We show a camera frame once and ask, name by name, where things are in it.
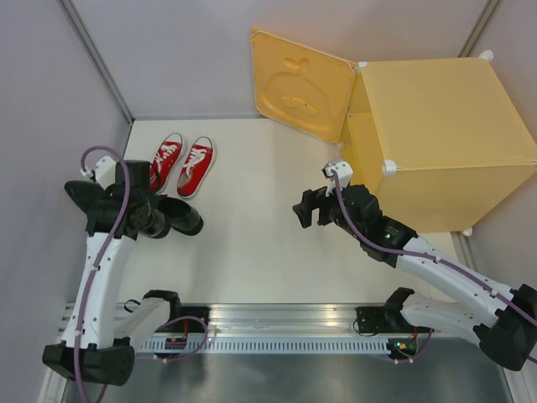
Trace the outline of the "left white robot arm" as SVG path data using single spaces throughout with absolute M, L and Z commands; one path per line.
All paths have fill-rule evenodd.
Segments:
M 108 186 L 64 185 L 86 215 L 86 260 L 70 320 L 60 342 L 44 347 L 42 362 L 66 379 L 121 386 L 133 371 L 138 346 L 157 327 L 178 330 L 183 312 L 176 292 L 152 290 L 135 312 L 116 321 L 123 273 L 137 238 L 163 238 L 170 222 L 149 189 L 148 161 L 117 162 L 112 172 Z

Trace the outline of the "yellow cabinet door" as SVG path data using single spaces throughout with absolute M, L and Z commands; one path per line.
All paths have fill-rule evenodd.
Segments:
M 255 107 L 266 118 L 314 136 L 339 141 L 357 63 L 251 29 Z

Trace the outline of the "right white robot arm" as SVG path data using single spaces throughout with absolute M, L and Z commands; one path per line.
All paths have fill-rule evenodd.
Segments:
M 303 228 L 336 224 L 352 235 L 372 259 L 422 279 L 451 298 L 434 301 L 398 288 L 386 301 L 385 326 L 401 332 L 408 326 L 447 332 L 470 343 L 495 364 L 520 371 L 533 360 L 536 346 L 536 291 L 514 289 L 450 259 L 417 232 L 383 214 L 365 186 L 304 191 L 293 211 Z

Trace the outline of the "black patent loafer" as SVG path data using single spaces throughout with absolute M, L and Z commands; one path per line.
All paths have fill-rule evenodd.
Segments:
M 102 201 L 106 195 L 105 189 L 90 181 L 67 181 L 65 192 L 75 205 L 89 217 L 103 217 L 105 209 Z
M 139 231 L 148 238 L 165 238 L 171 230 L 197 235 L 204 226 L 200 213 L 187 202 L 166 195 L 156 196 L 143 213 Z

